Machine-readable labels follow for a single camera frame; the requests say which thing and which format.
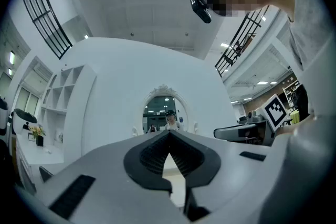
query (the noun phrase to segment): fluorescent light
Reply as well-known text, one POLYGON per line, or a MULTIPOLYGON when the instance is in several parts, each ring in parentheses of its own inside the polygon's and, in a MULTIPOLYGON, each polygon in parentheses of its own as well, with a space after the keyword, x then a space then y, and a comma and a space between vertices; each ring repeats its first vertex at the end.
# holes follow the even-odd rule
POLYGON ((225 47, 225 48, 229 48, 229 49, 231 49, 230 45, 225 44, 225 43, 222 43, 221 46, 222 46, 222 47, 225 47))
POLYGON ((10 55, 9 55, 9 62, 11 64, 14 64, 14 58, 15 58, 15 54, 13 51, 10 52, 10 55))

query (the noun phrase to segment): gray shirt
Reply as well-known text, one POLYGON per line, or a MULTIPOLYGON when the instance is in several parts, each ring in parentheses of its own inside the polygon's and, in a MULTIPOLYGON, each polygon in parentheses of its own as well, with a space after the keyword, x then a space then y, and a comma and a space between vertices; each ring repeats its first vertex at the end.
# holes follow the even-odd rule
POLYGON ((321 48, 330 42, 333 21, 323 0, 295 0, 294 22, 290 23, 290 47, 303 70, 321 48))

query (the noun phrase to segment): white counter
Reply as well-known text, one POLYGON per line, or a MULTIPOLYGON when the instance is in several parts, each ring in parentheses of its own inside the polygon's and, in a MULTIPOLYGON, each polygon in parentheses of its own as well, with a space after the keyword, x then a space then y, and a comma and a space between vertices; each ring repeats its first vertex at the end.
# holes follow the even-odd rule
POLYGON ((35 141, 28 140, 27 134, 16 134, 16 160, 23 185, 27 188, 26 186, 30 184, 23 176, 25 171, 36 190, 44 183, 39 171, 40 166, 52 174, 58 173, 67 166, 64 163, 62 150, 53 145, 37 146, 35 141))
POLYGON ((19 143, 20 150, 22 151, 28 165, 44 165, 63 163, 63 152, 53 145, 44 145, 43 147, 37 146, 35 141, 28 140, 28 137, 20 134, 16 135, 16 143, 19 143))

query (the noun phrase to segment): black strip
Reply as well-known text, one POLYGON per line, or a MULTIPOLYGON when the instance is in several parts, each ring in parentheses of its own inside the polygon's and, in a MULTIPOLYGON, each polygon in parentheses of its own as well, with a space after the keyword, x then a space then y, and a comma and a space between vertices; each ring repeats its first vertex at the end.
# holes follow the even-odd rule
POLYGON ((47 12, 42 13, 40 16, 36 17, 36 18, 33 20, 33 22, 39 20, 39 19, 42 18, 43 16, 47 15, 49 12, 51 12, 51 11, 48 10, 47 12))
POLYGON ((60 217, 69 219, 95 180, 94 177, 80 175, 49 209, 60 217))
POLYGON ((39 170, 40 170, 40 174, 41 174, 43 182, 46 182, 53 176, 51 172, 49 172, 47 169, 45 169, 42 166, 39 167, 39 170))
POLYGON ((261 162, 263 162, 264 159, 266 158, 266 155, 256 154, 256 153, 252 153, 252 152, 248 152, 248 151, 243 151, 242 153, 240 153, 240 156, 250 158, 250 159, 255 159, 255 160, 261 161, 261 162))

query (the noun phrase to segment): white shelf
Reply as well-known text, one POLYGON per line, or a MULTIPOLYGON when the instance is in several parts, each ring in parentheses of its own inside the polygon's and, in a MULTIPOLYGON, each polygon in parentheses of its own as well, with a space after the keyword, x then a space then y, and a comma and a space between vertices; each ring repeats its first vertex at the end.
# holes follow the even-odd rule
POLYGON ((47 101, 47 108, 48 109, 56 109, 57 107, 57 103, 59 100, 59 97, 61 95, 63 87, 57 87, 57 88, 53 88, 51 90, 51 94, 49 94, 49 98, 47 101))
POLYGON ((67 109, 74 85, 64 86, 57 103, 57 109, 67 109))
POLYGON ((44 100, 43 100, 43 104, 46 104, 46 103, 47 103, 49 94, 50 94, 50 89, 47 90, 46 96, 44 97, 44 100))
POLYGON ((50 88, 53 87, 53 84, 54 84, 54 82, 55 82, 55 79, 56 79, 56 75, 53 76, 53 79, 52 79, 52 81, 51 81, 51 83, 50 83, 50 85, 49 85, 50 88))
POLYGON ((59 114, 67 114, 67 110, 66 109, 49 109, 49 108, 46 108, 46 110, 48 111, 53 111, 53 112, 56 112, 56 113, 59 113, 59 114))
POLYGON ((46 144, 62 149, 66 162, 81 157, 84 113, 95 78, 88 65, 69 68, 56 73, 45 91, 40 122, 46 132, 46 144))
POLYGON ((76 84, 77 79, 78 79, 80 73, 82 72, 82 70, 83 70, 83 66, 73 68, 71 70, 70 74, 69 74, 69 77, 68 77, 67 81, 66 81, 66 85, 76 84))
POLYGON ((43 119, 44 119, 45 114, 46 114, 46 110, 41 109, 40 118, 39 118, 39 121, 38 121, 40 124, 43 124, 43 119))

